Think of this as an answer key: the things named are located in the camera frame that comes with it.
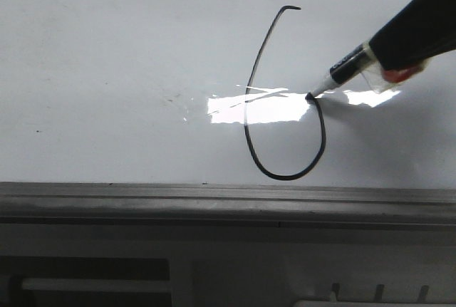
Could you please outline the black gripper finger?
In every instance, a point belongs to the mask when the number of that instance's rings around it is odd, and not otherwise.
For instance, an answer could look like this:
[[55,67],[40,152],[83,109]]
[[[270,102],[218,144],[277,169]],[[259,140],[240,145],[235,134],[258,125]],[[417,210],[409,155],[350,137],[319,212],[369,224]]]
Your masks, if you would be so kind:
[[412,0],[371,38],[369,46],[386,70],[455,50],[455,0]]

